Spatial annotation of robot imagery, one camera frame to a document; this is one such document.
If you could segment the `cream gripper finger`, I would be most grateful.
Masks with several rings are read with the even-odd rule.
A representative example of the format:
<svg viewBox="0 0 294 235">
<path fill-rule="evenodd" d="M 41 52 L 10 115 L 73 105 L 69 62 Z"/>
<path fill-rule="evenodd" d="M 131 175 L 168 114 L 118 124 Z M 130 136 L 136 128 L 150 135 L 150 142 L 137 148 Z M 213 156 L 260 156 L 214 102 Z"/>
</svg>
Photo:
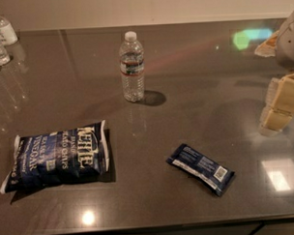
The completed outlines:
<svg viewBox="0 0 294 235">
<path fill-rule="evenodd" d="M 294 73 L 282 78 L 273 78 L 265 102 L 258 129 L 262 135 L 274 136 L 279 134 L 294 116 Z"/>
<path fill-rule="evenodd" d="M 254 54 L 257 56 L 262 57 L 275 57 L 276 56 L 276 42 L 278 38 L 279 32 L 273 33 L 268 39 L 263 41 L 262 44 L 260 44 Z"/>
</svg>

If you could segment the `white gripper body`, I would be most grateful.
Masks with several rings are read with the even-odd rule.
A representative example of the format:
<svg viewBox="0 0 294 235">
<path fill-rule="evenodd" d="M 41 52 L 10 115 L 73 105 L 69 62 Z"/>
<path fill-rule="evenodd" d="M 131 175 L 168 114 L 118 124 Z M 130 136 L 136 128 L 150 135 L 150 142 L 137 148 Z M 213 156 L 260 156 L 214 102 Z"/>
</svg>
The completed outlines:
<svg viewBox="0 0 294 235">
<path fill-rule="evenodd" d="M 294 10 L 280 26 L 276 41 L 276 59 L 280 66 L 294 71 Z"/>
</svg>

